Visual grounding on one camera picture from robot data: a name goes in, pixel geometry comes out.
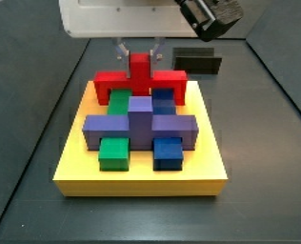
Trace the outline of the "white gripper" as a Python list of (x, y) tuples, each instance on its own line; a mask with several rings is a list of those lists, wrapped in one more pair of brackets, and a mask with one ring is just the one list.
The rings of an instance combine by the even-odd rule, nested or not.
[(165, 37), (195, 37), (175, 0), (59, 0), (63, 26), (73, 38), (115, 37), (117, 58), (130, 77), (130, 51), (122, 37), (155, 37), (150, 72), (162, 60)]

